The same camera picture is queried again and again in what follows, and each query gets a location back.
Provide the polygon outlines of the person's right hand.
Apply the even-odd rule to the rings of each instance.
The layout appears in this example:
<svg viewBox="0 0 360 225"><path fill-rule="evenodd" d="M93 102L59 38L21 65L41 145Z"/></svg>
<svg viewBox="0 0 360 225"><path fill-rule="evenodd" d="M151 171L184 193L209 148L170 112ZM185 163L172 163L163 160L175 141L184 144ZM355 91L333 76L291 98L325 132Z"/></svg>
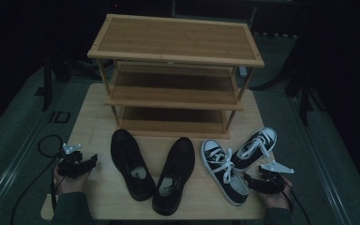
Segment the person's right hand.
<svg viewBox="0 0 360 225"><path fill-rule="evenodd" d="M290 194L293 183L286 177L283 177L283 180L285 183L285 188L282 192L273 195L258 193L258 195L265 203L266 208L283 208L287 210L291 209L292 201Z"/></svg>

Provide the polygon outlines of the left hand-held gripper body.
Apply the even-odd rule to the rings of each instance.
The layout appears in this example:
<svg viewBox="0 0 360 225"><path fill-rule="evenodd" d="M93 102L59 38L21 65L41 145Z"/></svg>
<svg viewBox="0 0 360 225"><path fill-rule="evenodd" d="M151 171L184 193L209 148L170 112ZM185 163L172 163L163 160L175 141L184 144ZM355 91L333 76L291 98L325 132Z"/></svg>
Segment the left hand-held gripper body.
<svg viewBox="0 0 360 225"><path fill-rule="evenodd" d="M83 153L80 151L82 146L63 144L63 150L60 152L59 157L61 158L58 164L58 173L68 178L74 177L77 173L84 172L81 166L83 160Z"/></svg>

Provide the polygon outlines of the black leather shoe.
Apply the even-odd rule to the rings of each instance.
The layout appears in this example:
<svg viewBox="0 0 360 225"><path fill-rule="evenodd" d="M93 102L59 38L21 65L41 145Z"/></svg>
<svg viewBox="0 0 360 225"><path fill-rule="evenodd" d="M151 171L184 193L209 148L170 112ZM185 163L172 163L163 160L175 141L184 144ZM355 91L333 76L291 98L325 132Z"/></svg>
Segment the black leather shoe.
<svg viewBox="0 0 360 225"><path fill-rule="evenodd" d="M125 129L112 135L112 162L122 174L130 196L138 202L151 198L156 184L144 162L140 147Z"/></svg>
<svg viewBox="0 0 360 225"><path fill-rule="evenodd" d="M172 215L178 208L183 190L195 167L195 151L189 138L182 137L172 146L158 179L153 196L153 209L162 216Z"/></svg>

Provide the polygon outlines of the black white canvas sneaker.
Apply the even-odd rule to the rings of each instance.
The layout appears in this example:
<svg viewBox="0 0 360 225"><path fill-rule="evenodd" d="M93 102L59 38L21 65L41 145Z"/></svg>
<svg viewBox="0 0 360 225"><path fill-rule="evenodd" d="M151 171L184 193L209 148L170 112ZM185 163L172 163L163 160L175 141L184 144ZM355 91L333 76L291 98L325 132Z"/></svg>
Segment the black white canvas sneaker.
<svg viewBox="0 0 360 225"><path fill-rule="evenodd" d="M272 128L260 128L232 155L234 168L243 172L258 159L270 157L276 143L277 133Z"/></svg>
<svg viewBox="0 0 360 225"><path fill-rule="evenodd" d="M242 206L248 198L248 188L235 170L232 162L232 149L225 150L215 140L205 140L201 147L201 159L204 168L217 182L227 201Z"/></svg>

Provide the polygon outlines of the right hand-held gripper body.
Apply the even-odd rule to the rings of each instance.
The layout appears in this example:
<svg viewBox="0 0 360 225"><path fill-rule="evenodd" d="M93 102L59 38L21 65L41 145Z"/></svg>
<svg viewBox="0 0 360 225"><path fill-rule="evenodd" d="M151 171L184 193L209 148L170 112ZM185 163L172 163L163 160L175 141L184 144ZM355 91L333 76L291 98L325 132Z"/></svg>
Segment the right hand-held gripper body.
<svg viewBox="0 0 360 225"><path fill-rule="evenodd" d="M264 194L277 194L285 188L283 173L294 173L294 169L282 165L275 160L259 167L262 177L262 184L258 191Z"/></svg>

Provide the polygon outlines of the black tripod stand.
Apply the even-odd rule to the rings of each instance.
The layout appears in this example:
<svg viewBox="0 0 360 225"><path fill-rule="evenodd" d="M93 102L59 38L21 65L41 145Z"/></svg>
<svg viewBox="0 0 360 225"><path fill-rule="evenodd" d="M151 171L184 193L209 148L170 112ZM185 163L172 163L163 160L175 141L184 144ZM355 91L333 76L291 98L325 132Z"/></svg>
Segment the black tripod stand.
<svg viewBox="0 0 360 225"><path fill-rule="evenodd" d="M304 37L299 37L295 41L279 74L268 82L251 87L251 90L262 91L282 81L289 80L284 89L284 93L289 98L295 98L298 93L301 93L299 117L302 123L307 126L308 111L313 110L309 101L310 98L313 99L320 110L324 110L324 107L320 105L310 91L311 75L313 74L311 59L312 56L308 46L308 40Z"/></svg>

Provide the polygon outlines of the black metal stand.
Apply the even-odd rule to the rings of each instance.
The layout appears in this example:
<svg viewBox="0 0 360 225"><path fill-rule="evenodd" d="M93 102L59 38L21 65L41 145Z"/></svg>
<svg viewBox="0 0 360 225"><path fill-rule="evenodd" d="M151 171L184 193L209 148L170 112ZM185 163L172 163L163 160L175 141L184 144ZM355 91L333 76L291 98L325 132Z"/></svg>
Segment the black metal stand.
<svg viewBox="0 0 360 225"><path fill-rule="evenodd" d="M35 93L43 97L42 111L46 112L53 100L53 73L59 82L67 83L70 80L65 57L60 52L53 52L43 61L43 85Z"/></svg>

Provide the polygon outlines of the wooden three-tier shoe rack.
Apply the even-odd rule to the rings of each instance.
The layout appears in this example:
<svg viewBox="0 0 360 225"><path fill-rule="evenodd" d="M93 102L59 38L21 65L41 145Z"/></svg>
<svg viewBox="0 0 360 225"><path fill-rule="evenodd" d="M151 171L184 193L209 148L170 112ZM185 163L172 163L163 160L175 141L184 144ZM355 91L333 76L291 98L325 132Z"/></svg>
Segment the wooden three-tier shoe rack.
<svg viewBox="0 0 360 225"><path fill-rule="evenodd" d="M264 65L244 23L118 14L87 55L113 62L105 103L119 128L142 136L229 138L247 89L235 73Z"/></svg>

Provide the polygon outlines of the person's left hand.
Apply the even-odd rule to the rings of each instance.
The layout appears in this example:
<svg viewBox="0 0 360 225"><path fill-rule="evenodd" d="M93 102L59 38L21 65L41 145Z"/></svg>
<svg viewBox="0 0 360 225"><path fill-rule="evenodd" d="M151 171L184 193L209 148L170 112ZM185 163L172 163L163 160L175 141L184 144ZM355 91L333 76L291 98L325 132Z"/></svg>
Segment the person's left hand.
<svg viewBox="0 0 360 225"><path fill-rule="evenodd" d="M72 192L83 192L84 185L90 175L90 172L86 172L76 179L62 176L58 173L58 167L54 169L54 185L55 192L57 195L72 193Z"/></svg>

